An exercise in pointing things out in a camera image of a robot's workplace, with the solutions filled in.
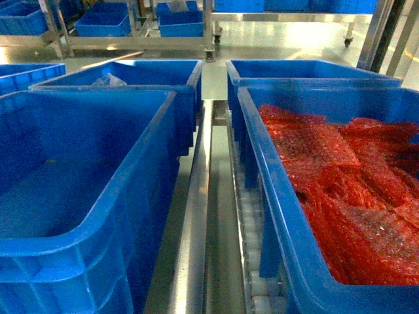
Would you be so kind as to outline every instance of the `floor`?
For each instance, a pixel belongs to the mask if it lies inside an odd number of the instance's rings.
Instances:
[[[403,28],[403,20],[397,28],[392,47],[382,68],[385,73],[397,36]],[[321,59],[343,65],[356,66],[368,26],[356,25],[354,41],[344,46],[347,24],[316,23],[221,23],[223,35],[216,60],[206,63],[203,71],[203,98],[227,99],[228,59]],[[200,51],[77,51],[76,58],[65,60],[67,72],[100,63],[113,58],[171,59],[202,58]],[[0,48],[0,63],[57,62],[51,47],[42,50],[17,50]],[[403,83],[404,87],[419,90],[416,73],[419,63],[414,61]],[[176,257],[177,243],[185,208],[193,151],[181,158],[181,169],[172,209],[168,218],[161,254],[149,292],[146,313],[165,313],[170,293],[170,279]],[[211,159],[211,188],[208,225],[208,303],[207,313],[243,313],[243,292],[240,275],[240,257],[237,243],[236,217],[233,210],[232,179],[225,127],[213,129]]]

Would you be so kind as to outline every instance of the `crate rim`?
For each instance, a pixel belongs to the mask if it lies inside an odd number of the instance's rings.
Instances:
[[[132,145],[130,151],[124,157],[123,161],[115,170],[112,180],[109,181],[101,191],[100,195],[96,199],[94,205],[87,212],[83,221],[74,229],[60,235],[52,237],[25,237],[25,238],[4,238],[0,239],[0,256],[41,256],[46,254],[52,254],[66,250],[70,247],[77,245],[80,242],[87,240],[90,236],[95,234],[105,222],[112,204],[117,200],[118,195],[122,192],[125,183],[132,176],[132,169],[140,161],[140,156],[145,154],[145,146],[142,143],[147,143],[149,138],[158,131],[159,122],[163,119],[167,110],[174,104],[176,97],[175,91],[142,91],[143,94],[155,93],[164,94],[165,100],[160,105],[159,109],[150,120],[149,124],[143,131],[143,133],[137,138],[135,143]],[[54,95],[54,92],[46,91],[23,91],[13,92],[0,97],[2,100],[16,97],[18,95]],[[103,198],[103,194],[106,191],[112,190],[112,193],[107,193],[106,198]]]
[[[375,303],[381,306],[384,304],[389,310],[387,313],[417,313],[418,308],[406,312],[405,307],[403,309],[400,306],[397,307],[397,304],[394,304],[391,296],[400,294],[402,291],[404,294],[408,293],[409,296],[417,297],[419,286],[344,285],[332,277],[302,207],[295,195],[291,182],[287,178],[280,157],[251,98],[249,93],[251,89],[239,87],[238,98],[243,110],[247,134],[249,135],[258,169],[263,179],[264,190],[274,198],[273,200],[268,200],[269,212],[274,221],[277,240],[280,244],[283,263],[287,270],[291,290],[301,313],[377,313],[376,309],[374,309],[374,300],[371,302],[366,301],[371,298],[376,299]],[[407,88],[358,89],[374,91],[393,90],[401,93],[402,96],[404,93],[419,95],[418,91]],[[337,90],[348,90],[348,88],[338,88]],[[282,210],[284,204],[285,206],[295,207],[298,213],[284,214]],[[293,222],[298,221],[303,230],[299,228],[296,231],[292,225],[288,225],[289,217],[292,218]],[[310,247],[309,250],[298,248],[301,243],[298,243],[294,237],[296,234],[301,234],[301,232],[304,233],[304,241],[307,242],[304,247]],[[308,252],[310,250],[313,251],[311,257],[309,256],[310,252]],[[311,260],[313,256],[316,257],[314,262]],[[303,268],[310,268],[314,271],[303,271]]]
[[[8,75],[0,75],[0,79],[5,79],[7,77],[14,77],[16,75],[21,75],[21,74],[28,74],[34,71],[39,71],[39,70],[47,70],[47,69],[52,69],[54,67],[61,67],[64,66],[65,68],[65,63],[8,63],[8,64],[2,64],[0,65],[0,67],[4,66],[4,65],[9,65],[9,66],[13,66],[13,65],[45,65],[45,67],[39,67],[37,69],[32,69],[32,70],[27,70],[27,71],[23,71],[23,72],[17,72],[14,74],[8,74]]]
[[[279,62],[279,61],[287,61],[289,63],[292,62],[310,62],[310,63],[326,63],[329,65],[336,65],[345,67],[345,65],[329,62],[329,61],[323,61],[323,60],[287,60],[287,59],[236,59],[236,60],[227,60],[226,66],[227,66],[227,74],[230,77],[230,80],[234,86],[287,86],[292,85],[289,82],[300,82],[301,86],[307,85],[307,86],[318,86],[318,87],[327,87],[328,82],[334,82],[336,80],[344,80],[347,83],[351,82],[365,82],[369,83],[370,86],[380,86],[381,82],[391,82],[394,87],[400,87],[402,80],[394,77],[390,77],[387,75],[379,74],[379,73],[373,73],[376,74],[376,78],[292,78],[292,77],[286,77],[286,78],[266,78],[266,77],[241,77],[239,72],[237,71],[236,66],[234,65],[234,62],[244,62],[244,63],[251,63],[251,62]],[[355,69],[359,72],[365,73],[365,74],[371,74],[370,71],[364,70],[364,69],[358,69],[356,67],[351,67],[350,69]],[[255,79],[263,79],[263,82],[253,82]],[[321,80],[323,82],[317,82],[314,84],[313,81],[315,80]]]
[[[152,84],[152,85],[147,85],[147,84],[136,84],[136,85],[128,85],[128,86],[119,86],[119,87],[110,87],[110,86],[92,86],[92,85],[52,85],[49,86],[47,84],[51,83],[51,82],[55,82],[57,80],[66,78],[66,77],[70,77],[73,75],[78,75],[82,72],[85,72],[89,69],[93,69],[93,68],[98,68],[98,67],[102,67],[104,65],[107,64],[111,64],[111,63],[120,63],[120,64],[124,64],[124,65],[130,65],[129,63],[135,63],[135,62],[139,62],[139,63],[148,63],[148,62],[160,62],[161,60],[153,60],[153,59],[149,59],[149,60],[119,60],[119,61],[109,61],[103,64],[99,64],[96,65],[94,67],[90,67],[88,69],[80,69],[78,71],[72,72],[72,73],[67,73],[65,75],[62,75],[60,77],[54,77],[51,78],[49,80],[45,80],[43,82],[31,85],[29,87],[30,90],[108,90],[108,89],[112,89],[113,91],[124,91],[124,90],[135,90],[135,89],[144,89],[144,88],[148,88],[150,90],[168,90],[171,91],[173,90],[173,87],[176,87],[176,92],[178,94],[188,94],[193,92],[193,90],[196,88],[199,78],[201,76],[202,73],[202,68],[204,66],[204,62],[202,60],[194,60],[194,59],[178,59],[178,60],[164,60],[164,61],[169,61],[169,62],[183,62],[183,61],[193,61],[196,62],[196,65],[194,67],[194,69],[192,70],[192,73],[189,75],[188,81],[186,84],[176,84],[176,85],[157,85],[157,84]]]

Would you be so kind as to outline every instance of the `caster wheel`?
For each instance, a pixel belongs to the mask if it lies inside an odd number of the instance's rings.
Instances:
[[[345,39],[345,47],[346,48],[349,48],[349,46],[351,45],[352,41],[353,41],[353,38],[347,38],[347,39]]]
[[[212,53],[212,51],[207,51],[207,58],[206,58],[208,63],[211,63],[212,61],[214,61],[214,55]]]
[[[214,35],[214,44],[219,46],[221,39],[220,39],[221,35]]]

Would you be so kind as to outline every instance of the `plastic bag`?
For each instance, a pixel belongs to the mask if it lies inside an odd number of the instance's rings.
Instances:
[[[120,78],[108,73],[101,78],[99,78],[95,83],[92,84],[93,86],[110,86],[110,87],[119,87],[119,86],[127,86],[123,80]]]
[[[189,11],[184,0],[172,0],[168,2],[168,7],[172,13]]]

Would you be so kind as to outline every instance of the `blue plastic crate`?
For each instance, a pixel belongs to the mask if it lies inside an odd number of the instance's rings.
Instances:
[[[0,98],[3,313],[141,313],[179,167],[174,97]]]
[[[318,60],[229,60],[228,105],[236,126],[237,91],[241,86],[290,88],[400,87],[401,80]]]
[[[156,8],[158,27],[162,37],[202,37],[204,23],[202,11],[196,1],[186,2],[189,11],[172,13],[167,3],[159,3]]]
[[[29,85],[65,74],[65,64],[3,64],[0,65],[0,95],[27,90]]]
[[[39,5],[19,2],[0,10],[0,35],[42,35],[47,30]]]
[[[202,11],[162,15],[158,19],[158,28],[162,37],[202,37],[204,36]]]
[[[264,11],[264,0],[215,0],[215,12],[258,13]]]
[[[193,146],[195,117],[201,106],[202,61],[138,60],[109,62],[57,79],[31,86],[38,90],[174,90],[177,92],[176,115],[179,154],[187,155]],[[110,88],[92,86],[100,77],[111,73],[128,86]]]
[[[313,12],[338,14],[372,14],[377,0],[310,0]]]
[[[75,23],[79,36],[125,37],[131,34],[126,3],[95,3]]]
[[[328,122],[354,117],[419,123],[419,93],[401,88],[239,88],[240,134],[246,182],[261,176],[266,194],[260,273],[275,277],[278,265],[289,281],[290,313],[418,313],[419,286],[343,285],[330,274],[277,150],[258,113],[269,103],[299,114],[321,114]]]
[[[310,0],[265,0],[266,11],[307,11]]]
[[[198,3],[196,1],[186,1],[186,6],[188,7],[189,11],[198,11]],[[157,18],[161,17],[164,14],[173,14],[168,6],[167,2],[160,2],[157,3],[156,6],[156,16]]]

